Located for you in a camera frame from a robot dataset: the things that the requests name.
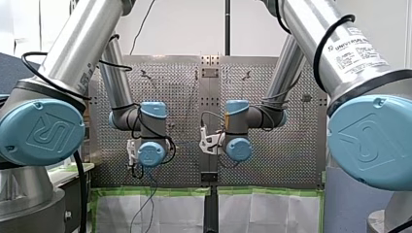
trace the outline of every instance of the label sticker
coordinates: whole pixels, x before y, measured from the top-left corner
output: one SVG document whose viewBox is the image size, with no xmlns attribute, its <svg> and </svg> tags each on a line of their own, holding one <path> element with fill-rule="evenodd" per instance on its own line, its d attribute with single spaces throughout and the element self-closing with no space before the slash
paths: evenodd
<svg viewBox="0 0 412 233">
<path fill-rule="evenodd" d="M 350 30 L 354 34 L 334 43 L 327 43 L 324 52 L 332 57 L 332 65 L 342 74 L 356 74 L 367 67 L 388 65 L 388 62 L 361 35 L 360 30 Z"/>
</svg>

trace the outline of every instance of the green tape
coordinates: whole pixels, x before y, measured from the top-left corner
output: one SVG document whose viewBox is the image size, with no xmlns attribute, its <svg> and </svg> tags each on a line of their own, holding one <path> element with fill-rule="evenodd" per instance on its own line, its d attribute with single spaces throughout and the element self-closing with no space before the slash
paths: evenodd
<svg viewBox="0 0 412 233">
<path fill-rule="evenodd" d="M 318 190 L 320 198 L 319 206 L 319 233 L 324 233 L 324 217 L 325 217 L 325 192 Z"/>
<path fill-rule="evenodd" d="M 326 183 L 326 171 L 322 172 L 322 183 Z"/>
<path fill-rule="evenodd" d="M 97 206 L 100 197 L 107 196 L 150 196 L 153 192 L 147 186 L 123 186 L 123 187 L 103 187 L 93 188 L 91 190 L 91 214 L 93 233 L 96 231 L 97 225 Z M 319 197 L 319 233 L 324 233 L 324 204 L 325 193 L 322 190 L 311 189 L 288 189 L 274 187 L 259 187 L 259 186 L 219 186 L 218 193 L 220 195 L 245 195 L 245 194 L 269 194 L 269 195 L 284 195 L 284 196 L 300 196 L 300 197 Z M 210 195 L 210 188 L 161 188 L 159 187 L 154 196 L 162 197 L 184 197 L 184 196 L 206 196 Z"/>
<path fill-rule="evenodd" d="M 99 193 L 98 192 L 91 192 L 91 224 L 92 224 L 92 233 L 96 233 L 97 229 L 97 205 L 99 201 Z"/>
</svg>

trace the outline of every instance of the metal stand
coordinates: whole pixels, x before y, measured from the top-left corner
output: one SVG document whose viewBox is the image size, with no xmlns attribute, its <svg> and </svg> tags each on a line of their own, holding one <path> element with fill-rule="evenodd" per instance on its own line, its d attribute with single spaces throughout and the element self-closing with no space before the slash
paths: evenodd
<svg viewBox="0 0 412 233">
<path fill-rule="evenodd" d="M 220 114 L 221 107 L 217 102 L 220 98 L 220 58 L 216 55 L 202 56 L 202 67 L 200 73 L 199 112 L 210 111 Z M 205 116 L 204 122 L 209 126 L 209 131 L 214 132 L 221 129 L 220 120 L 216 117 Z M 204 233 L 219 232 L 219 195 L 217 183 L 218 156 L 211 154 L 200 154 L 201 181 L 204 186 L 210 187 L 210 195 L 205 197 L 204 203 Z"/>
<path fill-rule="evenodd" d="M 205 197 L 205 216 L 203 218 L 204 233 L 219 232 L 219 195 L 218 187 L 210 187 L 210 195 Z"/>
</svg>

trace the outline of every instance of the logo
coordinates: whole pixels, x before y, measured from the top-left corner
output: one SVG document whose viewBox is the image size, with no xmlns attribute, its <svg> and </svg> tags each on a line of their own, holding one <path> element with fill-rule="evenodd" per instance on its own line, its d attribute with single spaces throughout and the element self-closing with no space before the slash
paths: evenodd
<svg viewBox="0 0 412 233">
<path fill-rule="evenodd" d="M 62 152 L 74 126 L 70 121 L 46 113 L 39 117 L 26 143 L 44 150 Z"/>
<path fill-rule="evenodd" d="M 381 125 L 376 115 L 369 115 L 338 133 L 344 150 L 356 159 L 362 170 L 393 161 L 400 155 L 395 138 L 389 137 Z"/>
</svg>

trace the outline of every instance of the black ring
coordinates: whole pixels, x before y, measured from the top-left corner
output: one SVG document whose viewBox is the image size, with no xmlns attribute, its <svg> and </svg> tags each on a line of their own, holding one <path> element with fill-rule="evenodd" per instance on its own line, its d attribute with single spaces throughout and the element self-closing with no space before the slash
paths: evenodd
<svg viewBox="0 0 412 233">
<path fill-rule="evenodd" d="M 354 22 L 355 21 L 355 16 L 354 15 L 345 15 L 339 20 L 337 20 L 325 33 L 325 36 L 322 38 L 322 40 L 319 42 L 318 47 L 316 48 L 315 52 L 315 58 L 313 59 L 313 76 L 315 77 L 315 81 L 318 84 L 319 88 L 321 90 L 325 91 L 325 87 L 322 84 L 321 81 L 321 76 L 319 75 L 319 63 L 321 62 L 321 56 L 322 52 L 324 50 L 324 47 L 326 45 L 327 40 L 329 37 L 333 34 L 333 32 L 338 28 L 340 25 L 342 25 L 345 22 Z"/>
<path fill-rule="evenodd" d="M 237 136 L 248 136 L 248 133 L 229 133 L 229 132 L 224 132 L 225 135 L 237 135 Z"/>
<path fill-rule="evenodd" d="M 85 105 L 73 99 L 71 95 L 63 94 L 62 92 L 49 88 L 46 85 L 18 81 L 15 88 L 33 91 L 36 93 L 43 94 L 45 96 L 49 96 L 54 99 L 62 100 L 73 105 L 73 107 L 75 107 L 81 114 L 84 113 L 86 109 Z"/>
<path fill-rule="evenodd" d="M 327 115 L 331 117 L 334 114 L 334 112 L 347 101 L 354 99 L 356 97 L 359 97 L 375 88 L 378 88 L 385 84 L 406 80 L 411 77 L 412 77 L 412 70 L 398 70 L 398 71 L 393 71 L 383 76 L 379 76 L 371 80 L 368 80 L 365 83 L 351 89 L 350 91 L 346 92 L 345 94 L 340 96 L 338 99 L 333 101 L 327 108 Z"/>
<path fill-rule="evenodd" d="M 11 162 L 1 162 L 0 163 L 0 171 L 1 170 L 7 170 L 7 169 L 20 168 L 20 167 L 24 167 L 24 166 L 16 165 L 16 164 L 11 163 Z"/>
</svg>

